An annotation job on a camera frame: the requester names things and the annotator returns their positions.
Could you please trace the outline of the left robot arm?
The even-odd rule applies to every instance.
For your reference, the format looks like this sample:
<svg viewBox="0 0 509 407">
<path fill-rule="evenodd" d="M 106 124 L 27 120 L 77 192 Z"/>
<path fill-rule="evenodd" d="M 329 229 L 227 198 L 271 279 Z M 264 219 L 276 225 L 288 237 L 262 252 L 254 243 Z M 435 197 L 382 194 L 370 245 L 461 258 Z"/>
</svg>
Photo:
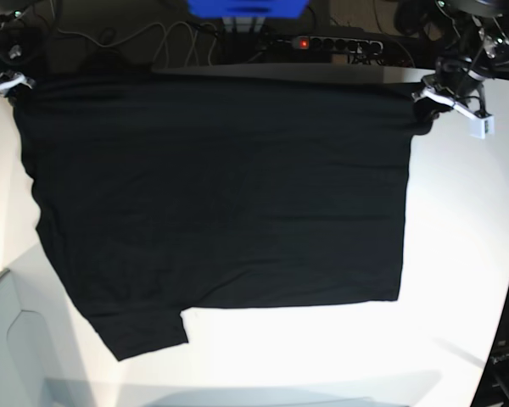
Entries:
<svg viewBox="0 0 509 407">
<path fill-rule="evenodd" d="M 452 110 L 480 135 L 494 130 L 484 82 L 509 66 L 509 1 L 400 1 L 394 28 L 424 40 L 434 72 L 412 93 L 417 118 Z"/>
</svg>

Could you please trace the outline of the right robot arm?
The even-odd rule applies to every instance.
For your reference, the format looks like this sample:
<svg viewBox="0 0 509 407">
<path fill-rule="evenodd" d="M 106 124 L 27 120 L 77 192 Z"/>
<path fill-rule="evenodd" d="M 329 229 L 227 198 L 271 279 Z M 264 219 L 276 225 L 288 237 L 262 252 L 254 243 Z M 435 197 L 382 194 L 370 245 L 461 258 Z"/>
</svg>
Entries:
<svg viewBox="0 0 509 407">
<path fill-rule="evenodd" d="M 26 14 L 36 1 L 0 1 L 0 97 L 17 86 L 32 88 L 29 64 L 42 51 L 42 29 L 28 25 Z"/>
</svg>

